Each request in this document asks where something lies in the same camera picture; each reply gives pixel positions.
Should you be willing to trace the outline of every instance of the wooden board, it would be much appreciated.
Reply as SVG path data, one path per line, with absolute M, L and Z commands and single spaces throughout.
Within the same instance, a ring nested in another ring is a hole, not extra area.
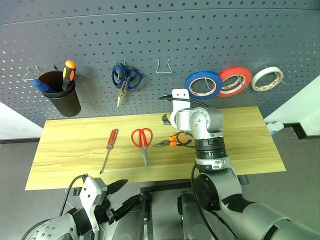
M 238 175 L 285 171 L 277 148 L 257 107 L 227 108 L 224 141 Z M 177 132 L 163 125 L 163 113 L 48 120 L 34 156 L 26 190 L 67 188 L 72 179 L 88 173 L 106 183 L 190 178 L 195 150 L 182 146 L 148 147 L 148 168 L 142 153 L 131 142 L 137 128 L 150 128 L 154 145 Z M 106 155 L 112 129 L 119 132 L 103 174 L 99 171 Z

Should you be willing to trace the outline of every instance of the black cup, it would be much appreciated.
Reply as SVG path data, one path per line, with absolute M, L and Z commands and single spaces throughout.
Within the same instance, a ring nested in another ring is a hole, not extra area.
M 75 81 L 71 81 L 71 85 L 63 91 L 62 71 L 49 71 L 42 74 L 38 79 L 58 91 L 56 93 L 42 92 L 42 94 L 53 103 L 61 115 L 73 117 L 80 113 L 81 106 L 76 93 Z

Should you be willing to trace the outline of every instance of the gray pegboard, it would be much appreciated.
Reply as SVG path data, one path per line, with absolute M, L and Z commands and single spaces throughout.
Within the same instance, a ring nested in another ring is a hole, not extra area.
M 288 85 L 204 100 L 218 108 L 259 106 L 266 117 L 320 73 L 318 1 L 76 2 L 2 2 L 0 100 L 40 126 L 64 117 L 21 81 L 26 66 L 47 72 L 67 59 L 77 63 L 76 118 L 169 112 L 171 103 L 157 98 L 183 88 L 192 72 L 243 66 L 254 75 L 277 66 Z M 162 69 L 169 57 L 172 74 L 156 74 L 157 57 Z M 124 59 L 143 83 L 118 109 L 111 69 Z

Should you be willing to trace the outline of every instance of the white wall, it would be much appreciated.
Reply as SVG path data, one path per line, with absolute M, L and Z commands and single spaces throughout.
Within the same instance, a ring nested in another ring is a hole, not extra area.
M 43 128 L 0 102 L 0 140 L 38 138 Z
M 320 75 L 264 121 L 300 123 L 308 136 L 320 135 Z

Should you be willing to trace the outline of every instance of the tape roll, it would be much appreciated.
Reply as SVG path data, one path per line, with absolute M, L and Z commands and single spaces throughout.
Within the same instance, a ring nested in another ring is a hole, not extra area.
M 265 76 L 267 74 L 272 74 L 272 73 L 276 75 L 276 78 L 272 82 L 270 82 L 269 84 L 264 85 L 264 86 L 256 86 L 259 79 L 261 79 L 263 76 Z M 271 67 L 268 67 L 268 68 L 261 70 L 256 75 L 254 75 L 254 77 L 252 78 L 252 81 L 251 81 L 251 86 L 252 86 L 253 90 L 255 90 L 257 92 L 264 92 L 264 91 L 268 91 L 270 89 L 273 89 L 280 82 L 282 82 L 283 78 L 284 78 L 284 73 L 278 67 L 271 66 Z
M 212 89 L 205 93 L 199 93 L 192 89 L 192 84 L 200 79 L 212 82 Z M 200 70 L 188 76 L 184 82 L 184 88 L 189 90 L 190 96 L 195 99 L 210 99 L 216 96 L 222 88 L 222 80 L 218 73 L 210 70 Z
M 232 84 L 223 86 L 217 94 L 218 97 L 230 97 L 244 90 L 251 82 L 252 74 L 248 68 L 242 66 L 231 66 L 219 73 L 222 82 L 232 77 L 237 77 L 237 80 Z

